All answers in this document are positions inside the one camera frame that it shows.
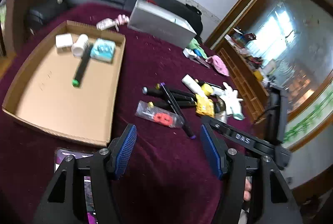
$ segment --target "black marker with purple tip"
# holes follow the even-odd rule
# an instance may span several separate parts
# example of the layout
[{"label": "black marker with purple tip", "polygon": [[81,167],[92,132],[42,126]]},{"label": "black marker with purple tip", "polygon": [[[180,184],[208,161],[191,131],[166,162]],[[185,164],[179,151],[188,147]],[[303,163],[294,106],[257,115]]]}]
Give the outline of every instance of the black marker with purple tip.
[{"label": "black marker with purple tip", "polygon": [[171,92],[169,91],[169,89],[165,86],[165,83],[160,83],[160,90],[163,92],[163,97],[164,97],[164,100],[166,100],[172,110],[178,114],[179,116],[182,116],[184,118],[184,124],[183,124],[183,130],[184,132],[187,134],[187,136],[190,138],[190,139],[195,139],[195,134],[192,132],[190,126],[189,126],[189,123],[188,121],[186,120],[184,114],[182,113],[179,105],[177,104],[176,100],[174,99],[174,97],[172,96]]}]

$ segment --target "green marker cap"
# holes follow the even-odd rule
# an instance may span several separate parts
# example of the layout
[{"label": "green marker cap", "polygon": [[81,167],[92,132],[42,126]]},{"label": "green marker cap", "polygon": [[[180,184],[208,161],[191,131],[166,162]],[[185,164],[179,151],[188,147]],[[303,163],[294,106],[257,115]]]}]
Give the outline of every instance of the green marker cap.
[{"label": "green marker cap", "polygon": [[76,79],[73,79],[72,80],[72,85],[73,86],[80,86],[80,83]]}]

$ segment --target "cardboard box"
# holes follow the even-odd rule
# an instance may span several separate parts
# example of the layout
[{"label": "cardboard box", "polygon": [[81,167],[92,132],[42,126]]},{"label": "cardboard box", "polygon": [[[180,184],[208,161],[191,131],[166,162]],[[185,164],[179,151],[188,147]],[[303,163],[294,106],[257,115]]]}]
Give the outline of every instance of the cardboard box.
[{"label": "cardboard box", "polygon": [[[76,42],[87,34],[116,43],[111,63],[90,59],[80,88],[72,79],[80,63],[71,52],[58,54],[55,36],[71,33]],[[114,101],[125,49],[125,36],[66,21],[31,52],[17,72],[2,110],[18,123],[77,142],[106,146],[111,138]]]},{"label": "cardboard box", "polygon": [[183,18],[144,0],[137,0],[129,17],[129,28],[154,35],[182,49],[196,36]]}]

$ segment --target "green cloth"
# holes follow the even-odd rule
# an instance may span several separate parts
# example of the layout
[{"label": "green cloth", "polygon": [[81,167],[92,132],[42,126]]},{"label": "green cloth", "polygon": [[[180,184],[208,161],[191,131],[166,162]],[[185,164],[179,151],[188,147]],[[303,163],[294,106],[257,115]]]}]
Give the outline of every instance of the green cloth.
[{"label": "green cloth", "polygon": [[199,52],[201,53],[201,55],[203,56],[203,58],[206,60],[208,57],[205,53],[205,51],[200,47],[200,44],[197,42],[197,40],[195,38],[193,38],[191,40],[191,42],[189,43],[189,45],[187,46],[188,49],[197,49],[199,50]]}]

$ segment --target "large gray box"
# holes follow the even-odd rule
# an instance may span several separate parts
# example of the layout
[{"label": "large gray box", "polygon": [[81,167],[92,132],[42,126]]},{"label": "large gray box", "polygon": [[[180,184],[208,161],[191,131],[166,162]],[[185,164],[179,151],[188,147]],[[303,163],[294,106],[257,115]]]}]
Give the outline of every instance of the large gray box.
[{"label": "large gray box", "polygon": [[196,36],[190,24],[178,15],[144,0],[137,0],[127,25],[181,48],[186,48]]}]

